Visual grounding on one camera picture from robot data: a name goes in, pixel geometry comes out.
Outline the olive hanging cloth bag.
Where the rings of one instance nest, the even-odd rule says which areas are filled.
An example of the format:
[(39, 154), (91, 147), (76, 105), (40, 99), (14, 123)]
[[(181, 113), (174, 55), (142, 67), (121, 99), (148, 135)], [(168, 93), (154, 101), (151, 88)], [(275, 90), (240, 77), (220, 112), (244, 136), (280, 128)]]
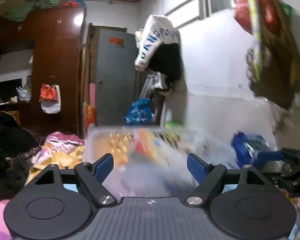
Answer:
[(246, 53), (250, 90), (289, 109), (300, 94), (300, 54), (285, 9), (279, 0), (241, 0), (234, 19), (255, 39)]

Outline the brown wooden wardrobe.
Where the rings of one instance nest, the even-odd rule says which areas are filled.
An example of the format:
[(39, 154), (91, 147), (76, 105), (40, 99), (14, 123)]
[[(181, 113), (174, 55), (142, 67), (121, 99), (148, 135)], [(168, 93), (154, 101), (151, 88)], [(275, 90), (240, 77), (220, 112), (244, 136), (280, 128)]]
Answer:
[[(25, 43), (34, 46), (32, 98), (24, 127), (41, 135), (55, 131), (79, 134), (81, 47), (86, 9), (61, 7), (35, 10), (23, 22), (0, 17), (3, 49)], [(39, 102), (42, 84), (58, 85), (61, 111), (44, 113)]]

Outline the orange white hanging bag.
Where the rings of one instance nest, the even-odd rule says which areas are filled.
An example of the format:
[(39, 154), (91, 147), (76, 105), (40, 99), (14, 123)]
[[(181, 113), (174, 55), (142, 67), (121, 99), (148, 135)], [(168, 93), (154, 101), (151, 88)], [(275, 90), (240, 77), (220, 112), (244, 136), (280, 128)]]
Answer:
[(39, 102), (44, 113), (59, 113), (61, 111), (61, 92), (59, 85), (47, 85), (42, 83)]

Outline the white printed hanging bag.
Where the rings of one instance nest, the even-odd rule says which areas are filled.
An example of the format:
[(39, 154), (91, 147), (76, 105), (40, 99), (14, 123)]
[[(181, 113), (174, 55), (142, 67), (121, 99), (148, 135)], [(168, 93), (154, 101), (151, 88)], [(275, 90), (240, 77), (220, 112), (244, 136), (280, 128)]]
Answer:
[(178, 35), (179, 32), (165, 15), (149, 15), (139, 43), (139, 53), (134, 62), (136, 70), (144, 72), (150, 59), (162, 44), (179, 44)]

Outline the grey door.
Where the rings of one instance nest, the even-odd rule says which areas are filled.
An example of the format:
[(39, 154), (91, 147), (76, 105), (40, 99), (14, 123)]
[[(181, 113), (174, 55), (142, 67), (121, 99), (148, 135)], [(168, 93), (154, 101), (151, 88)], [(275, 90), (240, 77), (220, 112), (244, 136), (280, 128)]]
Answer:
[(90, 25), (90, 80), (95, 84), (96, 124), (121, 126), (135, 101), (138, 50), (135, 37), (125, 29)]

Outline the pink floral bedding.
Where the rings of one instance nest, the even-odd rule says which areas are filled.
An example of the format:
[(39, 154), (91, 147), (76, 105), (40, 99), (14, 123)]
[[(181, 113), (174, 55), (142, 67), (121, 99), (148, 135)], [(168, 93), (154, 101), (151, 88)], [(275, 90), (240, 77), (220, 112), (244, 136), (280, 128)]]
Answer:
[(27, 182), (51, 164), (58, 165), (60, 169), (74, 168), (83, 161), (84, 143), (83, 139), (74, 134), (53, 132), (48, 135), (41, 149), (31, 158), (32, 166)]

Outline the blue plastic bag by door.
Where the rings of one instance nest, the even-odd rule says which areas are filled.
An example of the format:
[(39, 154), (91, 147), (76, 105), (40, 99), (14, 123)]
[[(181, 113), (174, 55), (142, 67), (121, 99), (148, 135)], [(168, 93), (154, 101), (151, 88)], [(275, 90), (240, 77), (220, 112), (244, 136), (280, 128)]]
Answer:
[(151, 125), (154, 114), (151, 111), (151, 99), (144, 98), (134, 101), (125, 116), (127, 125)]

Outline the black hanging garment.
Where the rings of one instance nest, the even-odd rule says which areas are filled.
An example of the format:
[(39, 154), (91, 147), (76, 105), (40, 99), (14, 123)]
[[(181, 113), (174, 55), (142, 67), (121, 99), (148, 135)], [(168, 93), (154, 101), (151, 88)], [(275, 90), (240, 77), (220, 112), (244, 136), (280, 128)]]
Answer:
[(156, 88), (169, 90), (173, 87), (182, 74), (179, 44), (161, 44), (151, 57), (148, 68), (158, 74)]

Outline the blue shopping bag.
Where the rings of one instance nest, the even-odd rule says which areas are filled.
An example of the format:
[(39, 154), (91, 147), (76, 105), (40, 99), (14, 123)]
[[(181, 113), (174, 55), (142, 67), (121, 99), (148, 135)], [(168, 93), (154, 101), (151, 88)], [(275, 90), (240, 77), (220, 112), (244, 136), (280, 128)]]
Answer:
[(238, 132), (234, 135), (231, 145), (236, 152), (236, 163), (239, 168), (242, 168), (246, 164), (250, 164), (258, 170), (262, 170), (267, 161), (258, 160), (258, 153), (275, 150), (275, 148), (266, 142), (261, 135), (246, 135), (243, 132)]

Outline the clear plastic laundry basket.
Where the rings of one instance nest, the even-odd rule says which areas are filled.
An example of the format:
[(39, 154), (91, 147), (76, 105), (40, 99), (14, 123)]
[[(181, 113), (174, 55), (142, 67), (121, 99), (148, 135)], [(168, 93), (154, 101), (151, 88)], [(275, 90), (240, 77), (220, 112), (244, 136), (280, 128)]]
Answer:
[(84, 161), (112, 154), (114, 168), (103, 182), (117, 200), (123, 197), (179, 197), (198, 183), (187, 169), (194, 153), (207, 163), (237, 168), (235, 150), (207, 134), (186, 128), (92, 127), (85, 140)]

